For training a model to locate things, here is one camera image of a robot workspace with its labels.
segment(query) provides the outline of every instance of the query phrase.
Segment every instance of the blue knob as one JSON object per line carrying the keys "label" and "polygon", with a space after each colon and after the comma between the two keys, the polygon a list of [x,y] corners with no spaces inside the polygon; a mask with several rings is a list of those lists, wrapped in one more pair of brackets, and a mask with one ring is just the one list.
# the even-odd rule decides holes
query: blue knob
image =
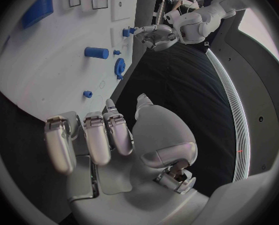
{"label": "blue knob", "polygon": [[52,0],[37,0],[22,17],[23,28],[26,29],[33,24],[53,13]]}
{"label": "blue knob", "polygon": [[84,50],[84,56],[97,59],[107,59],[109,54],[106,48],[87,47]]}
{"label": "blue knob", "polygon": [[114,54],[114,55],[120,55],[120,54],[121,54],[121,52],[120,52],[120,51],[118,51],[118,50],[113,50],[113,54]]}
{"label": "blue knob", "polygon": [[129,31],[130,31],[131,34],[134,34],[136,29],[132,27],[132,28],[129,29]]}
{"label": "blue knob", "polygon": [[92,93],[91,91],[84,91],[84,92],[83,92],[83,95],[84,95],[86,98],[90,99],[90,98],[93,96],[93,93]]}
{"label": "blue knob", "polygon": [[130,35],[130,31],[129,31],[129,29],[123,29],[123,37],[126,37],[126,38],[128,38],[129,37],[129,35]]}
{"label": "blue knob", "polygon": [[125,71],[125,66],[126,65],[125,65],[125,61],[123,58],[119,58],[118,60],[116,60],[115,66],[114,66],[114,73],[118,80],[123,80],[122,73]]}

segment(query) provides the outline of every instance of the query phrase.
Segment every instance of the blue bolt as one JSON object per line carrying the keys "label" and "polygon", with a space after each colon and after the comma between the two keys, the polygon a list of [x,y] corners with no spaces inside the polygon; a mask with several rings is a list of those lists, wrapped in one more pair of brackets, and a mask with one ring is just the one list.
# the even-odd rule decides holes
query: blue bolt
{"label": "blue bolt", "polygon": [[92,93],[91,91],[84,91],[84,92],[83,92],[83,95],[84,95],[86,98],[90,99],[90,98],[93,96],[93,93]]}
{"label": "blue bolt", "polygon": [[130,31],[129,31],[129,29],[124,28],[124,29],[123,29],[123,37],[128,38],[128,37],[129,37],[129,35],[130,35]]}
{"label": "blue bolt", "polygon": [[132,27],[132,28],[129,29],[129,31],[130,31],[131,34],[134,34],[136,29]]}
{"label": "blue bolt", "polygon": [[114,54],[114,55],[120,55],[121,52],[120,52],[119,50],[113,50],[113,54]]}
{"label": "blue bolt", "polygon": [[110,53],[106,48],[87,47],[84,50],[84,56],[97,59],[107,59],[109,54]]}

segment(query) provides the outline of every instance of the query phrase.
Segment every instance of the black fabric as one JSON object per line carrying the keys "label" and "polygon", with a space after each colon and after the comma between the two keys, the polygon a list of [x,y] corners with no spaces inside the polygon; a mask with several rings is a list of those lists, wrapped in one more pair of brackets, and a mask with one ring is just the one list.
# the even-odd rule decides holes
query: black fabric
{"label": "black fabric", "polygon": [[198,146],[198,158],[189,167],[197,178],[194,188],[210,196],[231,183],[236,157],[234,122],[223,85],[207,56],[181,43],[159,52],[147,50],[116,102],[130,130],[142,93],[176,113],[193,132]]}

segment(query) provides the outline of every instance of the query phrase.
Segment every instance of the blue gear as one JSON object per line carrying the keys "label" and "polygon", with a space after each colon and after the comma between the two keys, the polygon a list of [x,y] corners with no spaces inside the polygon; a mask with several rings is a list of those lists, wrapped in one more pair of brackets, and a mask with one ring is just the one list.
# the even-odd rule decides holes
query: blue gear
{"label": "blue gear", "polygon": [[115,66],[114,66],[114,73],[118,80],[123,80],[122,73],[125,71],[125,66],[126,65],[125,65],[125,61],[123,58],[119,58],[118,60],[116,60]]}

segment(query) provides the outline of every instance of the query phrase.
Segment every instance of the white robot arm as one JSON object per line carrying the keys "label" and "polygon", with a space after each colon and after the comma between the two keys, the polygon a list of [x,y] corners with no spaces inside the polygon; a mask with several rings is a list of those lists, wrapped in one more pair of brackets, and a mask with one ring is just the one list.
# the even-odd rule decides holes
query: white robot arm
{"label": "white robot arm", "polygon": [[236,11],[247,7],[240,0],[213,0],[209,6],[199,8],[193,12],[180,15],[178,10],[165,14],[168,25],[144,26],[134,32],[136,38],[154,51],[161,51],[174,45],[198,44],[214,32],[221,24],[221,19],[227,19]]}

